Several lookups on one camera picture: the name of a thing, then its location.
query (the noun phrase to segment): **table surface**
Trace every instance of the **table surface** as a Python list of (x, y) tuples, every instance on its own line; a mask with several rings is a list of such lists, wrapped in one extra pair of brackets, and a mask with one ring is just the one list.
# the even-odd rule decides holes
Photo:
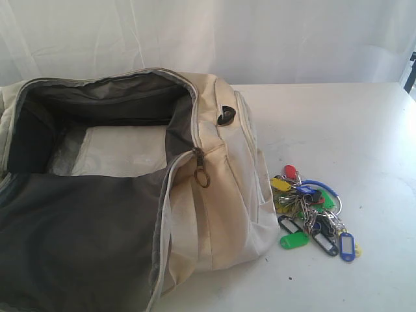
[(333, 187), (363, 254), (315, 242), (195, 274), (163, 311), (416, 311), (416, 103), (396, 83), (235, 85), (252, 108), (271, 176), (293, 164)]

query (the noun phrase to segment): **metal zipper pull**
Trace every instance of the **metal zipper pull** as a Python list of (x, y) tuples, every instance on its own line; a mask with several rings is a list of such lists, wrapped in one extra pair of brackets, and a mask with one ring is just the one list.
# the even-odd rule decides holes
[[(196, 169), (194, 171), (194, 178), (197, 184), (201, 185), (203, 188), (209, 187), (209, 184), (211, 183), (211, 179), (209, 177), (209, 174), (205, 171), (205, 162), (203, 161), (203, 151), (200, 148), (193, 148), (192, 149), (195, 156), (196, 156)], [(203, 175), (203, 178), (205, 180), (204, 183), (201, 182), (200, 176)]]

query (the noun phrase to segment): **open backpack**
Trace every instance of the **open backpack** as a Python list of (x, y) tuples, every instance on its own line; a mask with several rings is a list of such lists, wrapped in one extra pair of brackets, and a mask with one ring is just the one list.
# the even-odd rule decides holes
[(0, 311), (149, 311), (278, 221), (242, 96), (150, 68), (0, 91)]

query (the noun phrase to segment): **white backdrop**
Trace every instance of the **white backdrop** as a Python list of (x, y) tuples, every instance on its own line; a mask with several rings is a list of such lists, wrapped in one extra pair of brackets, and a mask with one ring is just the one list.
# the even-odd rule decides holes
[(416, 0), (0, 0), (0, 85), (143, 67), (229, 83), (398, 81)]

